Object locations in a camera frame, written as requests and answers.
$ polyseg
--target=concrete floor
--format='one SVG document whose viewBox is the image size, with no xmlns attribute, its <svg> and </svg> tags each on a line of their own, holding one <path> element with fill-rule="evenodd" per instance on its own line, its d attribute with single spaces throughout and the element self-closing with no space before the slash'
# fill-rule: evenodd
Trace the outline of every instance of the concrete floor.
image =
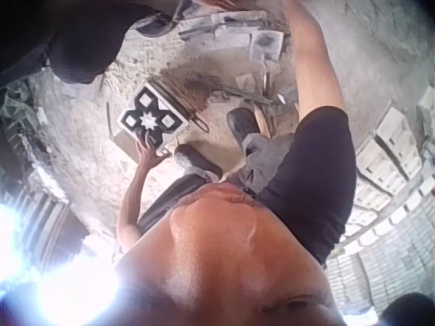
<svg viewBox="0 0 435 326">
<path fill-rule="evenodd" d="M 287 30 L 280 1 L 254 2 L 251 7 L 269 12 L 271 26 Z M 390 3 L 400 6 L 399 2 Z M 346 1 L 311 0 L 307 1 L 307 7 L 324 30 L 330 58 L 345 96 L 355 147 L 364 142 L 391 100 L 405 112 L 413 131 L 420 134 L 415 105 L 431 78 L 433 59 L 429 58 L 433 58 L 433 53 L 419 48 L 424 42 L 414 42 L 412 56 L 397 55 L 403 53 L 401 45 L 406 45 L 406 41 L 386 43 L 376 31 L 368 29 L 365 16 L 370 18 L 370 15 L 364 13 L 364 8 L 356 8 L 354 12 L 353 1 L 348 1 L 347 6 L 343 3 Z M 403 23 L 414 26 L 409 19 L 405 15 Z M 159 39 L 145 39 L 132 31 L 126 35 L 117 60 L 108 68 L 101 91 L 91 101 L 71 100 L 65 96 L 61 83 L 50 71 L 33 79 L 38 102 L 49 121 L 44 132 L 53 150 L 53 173 L 72 202 L 74 213 L 92 231 L 114 233 L 116 215 L 135 170 L 134 164 L 109 140 L 106 102 L 110 103 L 115 121 L 128 105 L 131 94 L 149 76 L 180 67 L 206 71 L 226 84 L 234 84 L 234 78 L 246 72 L 260 72 L 247 62 L 243 50 L 196 53 L 178 40 L 177 31 Z M 274 80 L 276 89 L 294 83 L 291 44 Z M 180 135 L 179 142 L 194 143 L 225 171 L 234 170 L 243 162 L 226 127 L 225 115 L 239 104 L 233 101 L 227 105 L 211 105 L 200 114 L 209 124 L 211 133 L 204 134 L 191 126 Z M 280 132 L 293 131 L 297 125 L 296 114 L 288 110 L 284 116 Z M 145 184 L 142 209 L 151 205 L 181 174 L 182 170 L 172 159 L 153 170 Z"/>
</svg>

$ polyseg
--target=dirt ground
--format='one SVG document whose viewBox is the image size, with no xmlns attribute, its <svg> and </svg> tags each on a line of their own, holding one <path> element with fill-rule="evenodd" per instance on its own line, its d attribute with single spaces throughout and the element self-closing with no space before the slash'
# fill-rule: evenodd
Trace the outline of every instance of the dirt ground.
<svg viewBox="0 0 435 326">
<path fill-rule="evenodd" d="M 398 109 L 405 112 L 418 135 L 421 128 L 415 105 L 431 81 L 434 64 L 433 48 L 428 46 L 430 34 L 420 24 L 415 24 L 418 11 L 414 13 L 416 16 L 411 16 L 397 10 L 403 4 L 393 0 L 389 2 L 391 12 L 399 16 L 390 22 L 395 26 L 390 33 L 394 37 L 385 37 L 389 23 L 380 19 L 377 12 L 356 3 L 306 1 L 324 31 L 343 89 L 355 148 L 379 122 L 390 101 L 395 101 Z M 280 1 L 254 1 L 249 7 L 266 10 L 273 28 L 288 31 Z M 405 38 L 399 31 L 402 24 L 407 31 Z M 93 98 L 76 99 L 63 94 L 65 86 L 49 69 L 32 79 L 37 102 L 48 118 L 44 132 L 52 149 L 52 172 L 71 201 L 74 213 L 91 231 L 114 234 L 116 215 L 135 171 L 135 165 L 109 139 L 106 103 L 110 104 L 112 128 L 117 133 L 120 128 L 116 119 L 127 107 L 132 93 L 149 76 L 181 67 L 192 72 L 206 71 L 234 86 L 235 77 L 251 72 L 260 78 L 261 72 L 248 62 L 243 49 L 198 51 L 186 47 L 179 40 L 177 30 L 158 39 L 146 39 L 129 31 L 116 61 L 103 78 L 101 89 Z M 294 84 L 291 42 L 273 81 L 276 90 Z M 224 105 L 210 105 L 199 114 L 208 123 L 210 134 L 190 126 L 178 141 L 193 143 L 226 172 L 236 169 L 243 164 L 243 159 L 226 126 L 225 116 L 240 104 L 233 100 Z M 294 131 L 297 121 L 294 111 L 285 110 L 279 120 L 279 131 Z M 151 205 L 182 173 L 173 159 L 154 169 L 145 184 L 142 209 Z"/>
</svg>

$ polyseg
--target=person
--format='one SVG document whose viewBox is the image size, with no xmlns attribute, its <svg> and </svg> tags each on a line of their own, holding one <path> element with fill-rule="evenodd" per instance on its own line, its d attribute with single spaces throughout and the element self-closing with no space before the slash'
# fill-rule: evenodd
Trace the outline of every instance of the person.
<svg viewBox="0 0 435 326">
<path fill-rule="evenodd" d="M 283 6 L 294 42 L 296 133 L 285 150 L 274 140 L 256 149 L 253 115 L 236 109 L 228 116 L 248 163 L 267 150 L 282 162 L 270 169 L 272 177 L 257 173 L 263 185 L 244 192 L 217 183 L 222 170 L 181 145 L 174 156 L 188 173 L 171 187 L 173 196 L 157 199 L 164 209 L 153 211 L 164 216 L 144 230 L 144 218 L 137 221 L 143 183 L 166 156 L 141 140 L 117 221 L 123 286 L 93 325 L 344 325 L 322 265 L 353 206 L 355 150 L 321 28 L 299 0 Z M 271 152 L 267 159 L 279 161 Z M 255 183 L 254 167 L 239 180 Z M 174 197 L 168 209 L 164 203 Z"/>
</svg>

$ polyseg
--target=foot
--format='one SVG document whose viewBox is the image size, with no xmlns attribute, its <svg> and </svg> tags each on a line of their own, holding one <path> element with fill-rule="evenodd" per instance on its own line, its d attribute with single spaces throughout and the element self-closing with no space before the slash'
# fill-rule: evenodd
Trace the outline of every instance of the foot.
<svg viewBox="0 0 435 326">
<path fill-rule="evenodd" d="M 226 115 L 226 123 L 241 149 L 247 135 L 260 133 L 254 113 L 245 107 L 239 107 L 229 112 Z"/>
<path fill-rule="evenodd" d="M 190 168 L 194 166 L 217 175 L 219 180 L 224 174 L 219 166 L 208 161 L 208 159 L 206 159 L 199 151 L 188 144 L 178 146 L 175 149 L 173 157 L 177 164 L 182 168 Z"/>
</svg>

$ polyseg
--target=bright light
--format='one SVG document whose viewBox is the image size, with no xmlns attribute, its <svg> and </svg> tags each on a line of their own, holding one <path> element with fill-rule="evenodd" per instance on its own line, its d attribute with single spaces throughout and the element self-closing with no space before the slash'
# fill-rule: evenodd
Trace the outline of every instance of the bright light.
<svg viewBox="0 0 435 326">
<path fill-rule="evenodd" d="M 378 322 L 378 315 L 372 307 L 364 314 L 344 314 L 343 319 L 348 326 L 371 326 Z"/>
<path fill-rule="evenodd" d="M 0 283 L 18 275 L 22 270 L 22 258 L 14 242 L 19 230 L 16 212 L 0 205 Z"/>
<path fill-rule="evenodd" d="M 45 316 L 55 325 L 83 325 L 98 316 L 115 298 L 118 277 L 114 267 L 98 259 L 76 256 L 40 283 Z"/>
</svg>

